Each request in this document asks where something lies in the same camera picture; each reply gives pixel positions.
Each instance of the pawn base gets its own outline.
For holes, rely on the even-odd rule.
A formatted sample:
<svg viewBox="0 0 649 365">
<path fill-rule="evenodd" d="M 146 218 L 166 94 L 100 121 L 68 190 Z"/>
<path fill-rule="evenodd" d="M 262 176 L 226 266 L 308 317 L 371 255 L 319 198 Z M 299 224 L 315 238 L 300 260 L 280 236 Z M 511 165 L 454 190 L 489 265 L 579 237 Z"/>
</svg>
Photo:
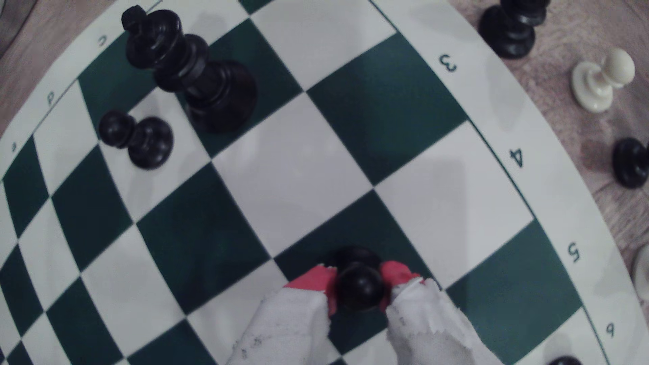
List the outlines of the pawn base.
<svg viewBox="0 0 649 365">
<path fill-rule="evenodd" d="M 588 78 L 592 77 L 602 68 L 592 62 L 580 62 L 572 71 L 572 93 L 579 105 L 592 113 L 601 113 L 608 110 L 613 104 L 613 91 L 603 92 L 601 95 L 589 86 Z"/>
<path fill-rule="evenodd" d="M 634 138 L 617 142 L 613 149 L 613 172 L 625 188 L 640 188 L 649 177 L 647 148 Z"/>
<path fill-rule="evenodd" d="M 173 133 L 167 122 L 149 117 L 135 126 L 129 157 L 133 164 L 145 170 L 159 168 L 167 161 L 173 148 Z"/>
<path fill-rule="evenodd" d="M 518 59 L 530 54 L 536 34 L 534 28 L 525 24 L 508 21 L 500 5 L 494 5 L 482 14 L 478 33 L 502 58 Z"/>
</svg>

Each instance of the table surface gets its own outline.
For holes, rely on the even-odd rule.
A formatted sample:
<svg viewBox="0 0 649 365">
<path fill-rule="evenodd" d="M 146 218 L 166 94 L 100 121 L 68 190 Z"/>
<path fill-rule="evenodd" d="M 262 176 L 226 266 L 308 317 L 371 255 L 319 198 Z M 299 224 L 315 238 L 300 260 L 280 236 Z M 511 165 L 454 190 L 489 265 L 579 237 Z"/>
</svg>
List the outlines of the table surface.
<svg viewBox="0 0 649 365">
<path fill-rule="evenodd" d="M 0 58 L 0 136 L 49 66 L 114 0 L 39 0 L 14 43 Z M 495 1 L 450 0 L 475 27 Z M 537 43 L 507 67 L 552 126 L 582 175 L 629 270 L 649 242 L 649 185 L 619 186 L 612 174 L 616 140 L 649 141 L 649 2 L 645 0 L 553 0 L 537 28 Z M 635 80 L 615 94 L 611 110 L 591 114 L 570 90 L 570 73 L 581 60 L 599 62 L 620 47 L 636 63 Z M 643 303 L 649 323 L 649 303 Z"/>
</svg>

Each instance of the white pawn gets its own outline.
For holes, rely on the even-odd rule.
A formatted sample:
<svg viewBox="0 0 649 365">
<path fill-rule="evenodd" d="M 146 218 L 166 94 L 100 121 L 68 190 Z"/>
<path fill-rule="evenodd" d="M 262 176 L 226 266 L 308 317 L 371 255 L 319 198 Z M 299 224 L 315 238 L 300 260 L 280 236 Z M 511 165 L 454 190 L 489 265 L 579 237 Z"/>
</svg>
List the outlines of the white pawn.
<svg viewBox="0 0 649 365">
<path fill-rule="evenodd" d="M 633 284 L 640 299 L 649 301 L 649 244 L 640 248 L 635 257 Z"/>
<path fill-rule="evenodd" d="M 613 89 L 622 88 L 635 77 L 635 64 L 619 48 L 610 50 L 604 65 L 580 62 L 572 71 L 572 93 L 589 112 L 601 113 L 611 107 Z"/>
</svg>

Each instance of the chess piece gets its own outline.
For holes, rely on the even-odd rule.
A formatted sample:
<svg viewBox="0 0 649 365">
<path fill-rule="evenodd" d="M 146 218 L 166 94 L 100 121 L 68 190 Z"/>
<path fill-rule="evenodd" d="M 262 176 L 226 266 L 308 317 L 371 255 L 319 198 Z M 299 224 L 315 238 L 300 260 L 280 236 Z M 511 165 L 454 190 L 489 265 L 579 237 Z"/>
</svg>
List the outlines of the chess piece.
<svg viewBox="0 0 649 365">
<path fill-rule="evenodd" d="M 378 306 L 385 292 L 380 265 L 381 259 L 363 247 L 350 246 L 337 251 L 327 266 L 338 269 L 335 283 L 338 304 L 353 311 Z"/>
<path fill-rule="evenodd" d="M 549 365 L 582 365 L 582 362 L 572 356 L 562 356 L 552 361 Z"/>
<path fill-rule="evenodd" d="M 187 114 L 201 131 L 234 131 L 254 110 L 257 87 L 247 68 L 234 61 L 210 61 L 201 37 L 183 34 L 178 15 L 140 6 L 122 14 L 128 31 L 126 55 L 136 68 L 153 69 L 156 84 L 167 92 L 183 92 Z"/>
<path fill-rule="evenodd" d="M 99 121 L 99 137 L 116 148 L 128 148 L 130 160 L 139 168 L 159 168 L 171 154 L 173 133 L 169 124 L 156 117 L 139 123 L 118 110 L 107 112 Z"/>
<path fill-rule="evenodd" d="M 502 58 L 527 56 L 542 24 L 550 0 L 500 0 L 482 14 L 478 32 L 493 51 Z"/>
<path fill-rule="evenodd" d="M 619 48 L 610 50 L 604 65 L 580 62 L 572 71 L 572 93 L 586 110 L 601 113 L 611 107 L 613 89 L 633 80 L 635 64 L 629 54 Z"/>
<path fill-rule="evenodd" d="M 644 245 L 635 256 L 633 285 L 638 297 L 649 301 L 649 244 Z"/>
<path fill-rule="evenodd" d="M 634 138 L 618 141 L 613 148 L 613 172 L 625 188 L 640 188 L 649 177 L 647 147 Z"/>
</svg>

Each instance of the chessboard square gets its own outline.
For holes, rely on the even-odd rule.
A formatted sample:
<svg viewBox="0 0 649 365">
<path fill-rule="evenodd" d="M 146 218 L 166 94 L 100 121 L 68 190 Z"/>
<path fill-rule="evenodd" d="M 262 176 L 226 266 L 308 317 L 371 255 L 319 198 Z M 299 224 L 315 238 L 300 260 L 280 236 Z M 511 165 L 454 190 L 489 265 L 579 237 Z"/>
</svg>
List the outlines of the chessboard square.
<svg viewBox="0 0 649 365">
<path fill-rule="evenodd" d="M 29 138 L 20 150 L 16 159 L 6 171 L 6 201 L 9 205 L 11 219 L 20 237 L 27 224 L 36 215 L 45 200 L 49 197 L 43 174 L 41 173 L 36 154 L 34 138 Z"/>
<path fill-rule="evenodd" d="M 210 158 L 174 94 L 156 88 L 129 114 L 138 121 L 159 117 L 171 126 L 174 139 L 169 159 L 155 170 L 135 166 L 125 150 L 99 144 L 131 218 L 138 221 Z"/>
<path fill-rule="evenodd" d="M 378 308 L 369 312 L 352 312 L 343 307 L 331 317 L 329 339 L 344 355 L 386 328 L 386 315 Z"/>
<path fill-rule="evenodd" d="M 113 365 L 123 358 L 81 278 L 47 310 L 47 318 L 72 364 Z"/>
<path fill-rule="evenodd" d="M 367 0 L 274 0 L 252 20 L 304 90 L 395 33 Z"/>
<path fill-rule="evenodd" d="M 211 44 L 248 18 L 238 0 L 165 0 L 182 21 L 185 34 L 196 34 Z"/>
<path fill-rule="evenodd" d="M 128 38 L 128 32 L 117 37 L 79 75 L 79 85 L 95 131 L 106 112 L 112 109 L 126 112 L 156 87 L 149 70 L 135 68 L 126 59 Z"/>
<path fill-rule="evenodd" d="M 214 157 L 250 128 L 300 94 L 302 89 L 250 19 L 212 44 L 210 59 L 241 62 L 254 77 L 258 93 L 257 104 L 250 118 L 239 129 L 219 134 L 198 133 L 210 157 Z"/>
<path fill-rule="evenodd" d="M 216 365 L 187 321 L 182 321 L 129 357 L 131 365 Z"/>
<path fill-rule="evenodd" d="M 16 231 L 6 201 L 5 184 L 0 181 L 0 268 L 16 245 Z"/>
<path fill-rule="evenodd" d="M 271 256 L 372 189 L 306 94 L 218 154 L 214 164 Z"/>
<path fill-rule="evenodd" d="M 583 308 L 516 365 L 550 364 L 562 356 L 572 356 L 582 364 L 606 364 L 602 348 Z"/>
<path fill-rule="evenodd" d="M 532 215 L 470 122 L 376 186 L 446 288 L 532 221 Z"/>
<path fill-rule="evenodd" d="M 81 271 L 132 224 L 99 147 L 61 184 L 52 202 Z"/>
<path fill-rule="evenodd" d="M 63 351 L 52 325 L 43 314 L 25 333 L 23 345 L 34 365 L 68 365 L 70 360 Z"/>
<path fill-rule="evenodd" d="M 34 133 L 45 185 L 53 194 L 97 145 L 81 87 L 75 81 Z"/>
<path fill-rule="evenodd" d="M 11 351 L 6 361 L 9 365 L 34 365 L 22 342 Z"/>
<path fill-rule="evenodd" d="M 349 245 L 366 247 L 383 261 L 403 262 L 424 277 L 433 276 L 374 190 L 287 248 L 275 262 L 292 281 Z"/>
<path fill-rule="evenodd" d="M 447 289 L 484 344 L 514 364 L 582 302 L 537 221 Z"/>
<path fill-rule="evenodd" d="M 20 341 L 5 295 L 0 290 L 0 351 L 9 354 Z"/>
<path fill-rule="evenodd" d="M 288 283 L 273 260 L 188 316 L 217 364 L 225 364 L 264 296 Z"/>
<path fill-rule="evenodd" d="M 413 272 L 432 277 L 373 190 L 279 254 L 275 262 L 291 281 L 348 245 L 367 247 L 383 260 L 403 262 Z M 332 317 L 329 338 L 344 354 L 385 327 L 385 315 L 379 310 L 358 314 L 341 308 Z"/>
<path fill-rule="evenodd" d="M 20 237 L 20 251 L 36 295 L 47 310 L 79 277 L 51 200 L 43 205 Z"/>
<path fill-rule="evenodd" d="M 211 164 L 142 218 L 138 228 L 185 313 L 269 259 Z"/>
<path fill-rule="evenodd" d="M 270 3 L 272 0 L 239 0 L 243 8 L 248 12 L 248 14 L 253 14 L 257 10 L 264 7 L 267 3 Z"/>
<path fill-rule="evenodd" d="M 0 270 L 0 288 L 22 336 L 43 313 L 43 307 L 27 273 L 23 255 L 16 246 Z"/>
<path fill-rule="evenodd" d="M 349 351 L 344 357 L 348 365 L 394 365 L 397 354 L 387 340 L 387 330 L 379 332 L 366 343 Z"/>
<path fill-rule="evenodd" d="M 467 120 L 401 34 L 349 62 L 308 94 L 374 185 Z"/>
<path fill-rule="evenodd" d="M 135 225 L 99 255 L 81 277 L 124 356 L 184 317 Z"/>
</svg>

